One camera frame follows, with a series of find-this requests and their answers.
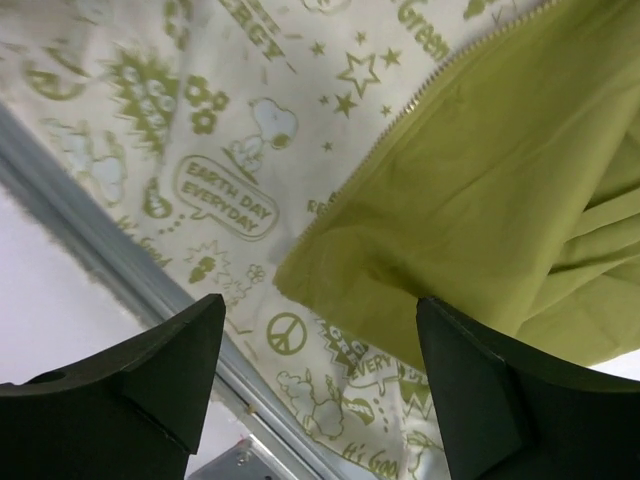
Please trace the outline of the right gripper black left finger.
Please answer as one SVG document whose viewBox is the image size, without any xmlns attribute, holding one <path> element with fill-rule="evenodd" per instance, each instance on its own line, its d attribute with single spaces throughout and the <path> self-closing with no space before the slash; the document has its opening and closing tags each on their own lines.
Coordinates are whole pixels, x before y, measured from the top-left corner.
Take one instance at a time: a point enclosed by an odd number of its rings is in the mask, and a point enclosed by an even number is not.
<svg viewBox="0 0 640 480">
<path fill-rule="evenodd" d="M 209 294 L 156 327 L 1 387 L 4 479 L 182 479 L 198 451 L 223 337 Z"/>
</svg>

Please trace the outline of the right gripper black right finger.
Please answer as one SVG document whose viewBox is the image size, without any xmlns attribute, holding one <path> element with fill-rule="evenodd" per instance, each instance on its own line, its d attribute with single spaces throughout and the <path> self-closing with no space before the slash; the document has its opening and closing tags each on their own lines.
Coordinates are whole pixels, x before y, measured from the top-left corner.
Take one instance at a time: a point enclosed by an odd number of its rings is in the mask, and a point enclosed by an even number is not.
<svg viewBox="0 0 640 480">
<path fill-rule="evenodd" d="M 454 479 L 636 479 L 639 383 L 581 367 L 446 302 L 417 331 Z"/>
</svg>

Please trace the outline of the olive green hooded jacket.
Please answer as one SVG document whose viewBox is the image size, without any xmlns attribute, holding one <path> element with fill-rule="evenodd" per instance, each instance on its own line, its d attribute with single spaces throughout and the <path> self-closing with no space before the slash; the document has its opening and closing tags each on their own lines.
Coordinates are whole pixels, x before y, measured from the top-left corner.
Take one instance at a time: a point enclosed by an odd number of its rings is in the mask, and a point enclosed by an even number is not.
<svg viewBox="0 0 640 480">
<path fill-rule="evenodd" d="M 415 310 L 639 347 L 635 1 L 5 1 L 1 102 L 306 438 L 445 479 Z"/>
</svg>

